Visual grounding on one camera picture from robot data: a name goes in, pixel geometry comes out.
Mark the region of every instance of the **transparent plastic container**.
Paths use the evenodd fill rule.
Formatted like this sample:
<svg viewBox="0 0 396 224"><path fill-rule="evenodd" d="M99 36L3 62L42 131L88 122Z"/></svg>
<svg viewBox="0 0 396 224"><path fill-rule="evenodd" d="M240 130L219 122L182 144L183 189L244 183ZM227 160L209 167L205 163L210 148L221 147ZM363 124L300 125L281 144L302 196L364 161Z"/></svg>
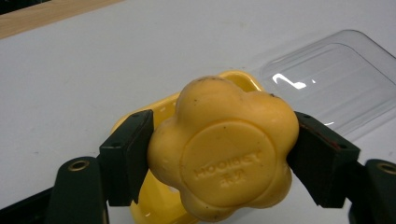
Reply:
<svg viewBox="0 0 396 224"><path fill-rule="evenodd" d="M265 65L259 82L345 135L396 106L396 59L357 31L342 31Z"/></svg>

